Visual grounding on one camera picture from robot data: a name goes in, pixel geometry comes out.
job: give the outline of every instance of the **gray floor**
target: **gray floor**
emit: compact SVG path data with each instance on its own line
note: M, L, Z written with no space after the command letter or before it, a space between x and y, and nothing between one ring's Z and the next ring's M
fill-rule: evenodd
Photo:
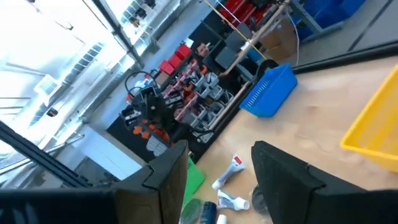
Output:
M389 7L380 15L369 28L353 50L363 49L398 39L398 1L396 0L367 0L361 8L349 18L343 28L321 39L300 46L299 65L334 57L346 53L358 36L366 30L368 24L387 2ZM296 56L288 59L292 65L296 63Z

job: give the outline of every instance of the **white tube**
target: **white tube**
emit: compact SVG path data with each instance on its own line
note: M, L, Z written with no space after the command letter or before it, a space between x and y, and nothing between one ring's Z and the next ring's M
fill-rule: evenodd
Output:
M221 190L218 190L217 197L218 208L229 208L235 211L248 210L250 208L250 203L247 200L228 195Z
M226 222L226 216L220 214L220 215L218 216L218 219L217 219L217 224L227 224L227 222Z
M235 155L232 158L231 163L229 164L227 170L221 175L211 186L213 189L218 190L224 186L225 182L230 178L234 173L242 171L246 168L246 165L243 164L242 160Z

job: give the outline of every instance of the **yellow plastic tray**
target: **yellow plastic tray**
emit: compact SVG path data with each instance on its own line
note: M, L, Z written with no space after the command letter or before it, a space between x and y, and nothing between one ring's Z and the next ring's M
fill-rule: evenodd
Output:
M351 125L340 146L398 172L398 66Z

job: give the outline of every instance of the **wooden board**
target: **wooden board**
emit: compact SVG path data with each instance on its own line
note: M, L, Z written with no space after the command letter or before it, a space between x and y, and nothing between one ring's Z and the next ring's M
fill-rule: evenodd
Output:
M206 180L196 197L216 202L215 179L238 154L248 168L226 184L225 192L250 199L257 184L251 146L267 141L276 147L365 189L398 188L398 174L339 147L339 141L388 76L398 57L297 76L298 86L273 118L240 111L197 166ZM272 223L254 210L221 210L229 224Z

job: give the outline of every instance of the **red storage bin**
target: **red storage bin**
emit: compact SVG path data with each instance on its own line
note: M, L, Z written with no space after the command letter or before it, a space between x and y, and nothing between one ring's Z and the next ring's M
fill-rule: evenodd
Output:
M166 60L164 60L160 66L159 66L159 70L162 72L165 72L168 75L171 75L174 72L174 68L173 66Z
M177 56L177 54L173 54L169 59L169 64L173 66L173 68L177 68L182 63L182 60Z
M182 44L175 52L175 55L177 55L181 60L184 60L186 57L189 56L190 53L191 48L189 48L185 44Z

